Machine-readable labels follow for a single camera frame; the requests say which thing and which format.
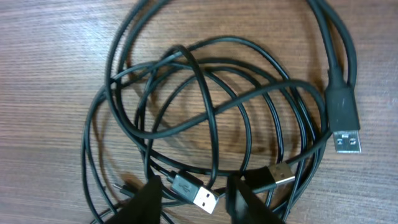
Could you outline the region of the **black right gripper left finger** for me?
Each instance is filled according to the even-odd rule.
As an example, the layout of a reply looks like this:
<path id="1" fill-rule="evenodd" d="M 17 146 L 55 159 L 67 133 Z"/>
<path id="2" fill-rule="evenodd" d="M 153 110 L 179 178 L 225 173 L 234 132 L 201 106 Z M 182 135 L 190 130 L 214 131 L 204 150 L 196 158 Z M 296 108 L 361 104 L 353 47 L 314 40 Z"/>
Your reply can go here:
<path id="1" fill-rule="evenodd" d="M 158 175 L 141 189 L 132 185 L 116 185 L 122 194 L 132 196 L 120 211 L 105 224 L 159 224 L 162 212 L 162 182 Z"/>

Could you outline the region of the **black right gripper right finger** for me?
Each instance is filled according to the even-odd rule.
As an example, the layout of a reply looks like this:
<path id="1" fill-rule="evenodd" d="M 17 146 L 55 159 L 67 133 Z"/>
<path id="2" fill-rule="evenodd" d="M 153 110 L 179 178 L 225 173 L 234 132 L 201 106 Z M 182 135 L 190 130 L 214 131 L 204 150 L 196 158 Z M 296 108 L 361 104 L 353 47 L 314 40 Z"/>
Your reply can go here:
<path id="1" fill-rule="evenodd" d="M 226 211 L 232 224 L 284 224 L 238 177 L 230 176 L 226 187 Z"/>

